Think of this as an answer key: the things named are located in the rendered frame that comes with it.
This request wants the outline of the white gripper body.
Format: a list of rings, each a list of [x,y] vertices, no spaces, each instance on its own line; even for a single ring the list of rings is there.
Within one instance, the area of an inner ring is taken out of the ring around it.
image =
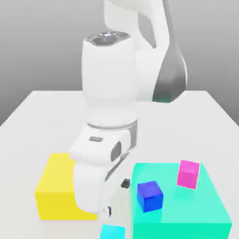
[[[115,166],[76,162],[73,169],[73,186],[79,209],[99,214],[103,207],[110,206],[110,199],[130,171],[129,155],[127,152],[120,156]]]

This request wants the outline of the small cyan cube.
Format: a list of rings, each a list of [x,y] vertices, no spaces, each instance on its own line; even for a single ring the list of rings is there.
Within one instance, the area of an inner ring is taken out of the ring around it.
[[[125,239],[125,228],[122,226],[103,224],[99,239]]]

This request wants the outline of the small blue cube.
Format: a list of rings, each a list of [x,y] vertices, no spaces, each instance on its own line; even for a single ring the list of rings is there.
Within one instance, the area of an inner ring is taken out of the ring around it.
[[[144,213],[160,210],[164,194],[156,181],[137,184],[137,200]]]

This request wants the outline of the small magenta cube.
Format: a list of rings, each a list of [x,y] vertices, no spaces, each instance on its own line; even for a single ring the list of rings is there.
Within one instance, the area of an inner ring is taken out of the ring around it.
[[[176,184],[181,187],[195,190],[199,175],[200,164],[187,160],[181,160]]]

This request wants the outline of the large yellow box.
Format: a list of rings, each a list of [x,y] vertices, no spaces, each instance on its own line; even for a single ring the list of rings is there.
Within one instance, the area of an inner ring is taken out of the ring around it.
[[[68,153],[52,153],[39,183],[35,199],[41,220],[97,220],[97,215],[80,210],[75,201],[73,169]]]

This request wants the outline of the large teal box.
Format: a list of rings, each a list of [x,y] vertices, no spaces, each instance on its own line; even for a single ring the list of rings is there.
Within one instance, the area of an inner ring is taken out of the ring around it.
[[[232,221],[203,164],[195,190],[177,186],[178,163],[137,163],[131,178],[132,239],[228,239]],[[162,208],[144,213],[137,185],[156,181]]]

